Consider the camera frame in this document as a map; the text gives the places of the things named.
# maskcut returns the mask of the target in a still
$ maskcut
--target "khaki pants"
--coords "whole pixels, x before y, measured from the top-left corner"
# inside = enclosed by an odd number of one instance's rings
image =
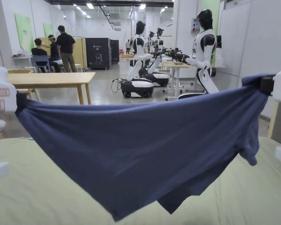
[[[71,72],[70,66],[71,66],[72,72],[77,73],[77,69],[75,67],[73,54],[61,52],[61,60],[63,61],[63,65],[64,65],[66,73]]]

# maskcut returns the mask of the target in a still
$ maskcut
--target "sticker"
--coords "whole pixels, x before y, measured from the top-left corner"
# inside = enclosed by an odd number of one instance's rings
[[[0,100],[0,112],[1,113],[5,112],[5,102],[4,102],[4,100]]]
[[[9,97],[11,95],[8,88],[0,88],[0,97]]]

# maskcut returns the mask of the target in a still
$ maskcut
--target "blue chair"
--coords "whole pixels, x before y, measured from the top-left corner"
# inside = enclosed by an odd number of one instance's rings
[[[37,62],[47,62],[45,66],[38,66]],[[45,71],[47,71],[46,66],[48,66],[49,72],[52,73],[52,69],[49,63],[49,58],[46,55],[33,55],[31,59],[31,64],[34,67],[37,67],[37,72],[39,73],[40,67],[44,67]]]

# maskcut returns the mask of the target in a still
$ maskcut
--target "black cable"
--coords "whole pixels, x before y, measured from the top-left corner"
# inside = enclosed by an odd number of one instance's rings
[[[121,84],[123,83],[124,79],[122,79],[122,78],[114,79],[114,80],[112,81],[112,85],[114,84],[114,81],[115,81],[115,80],[117,80],[116,92],[118,92],[118,90],[121,89]]]

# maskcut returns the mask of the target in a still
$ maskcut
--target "green poster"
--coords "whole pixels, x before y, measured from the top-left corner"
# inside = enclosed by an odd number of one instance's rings
[[[46,38],[49,35],[54,35],[53,34],[53,26],[52,26],[52,24],[49,24],[49,23],[43,23],[43,24],[44,24],[44,31],[45,31]]]
[[[218,28],[218,17],[220,12],[220,0],[202,0],[202,10],[210,9],[213,13],[213,30],[215,35],[217,35],[217,28]],[[211,64],[214,65],[215,63],[215,52],[213,53],[213,59]]]
[[[15,14],[15,19],[20,46],[31,53],[31,49],[35,47],[35,44],[33,42],[30,18],[20,14]]]

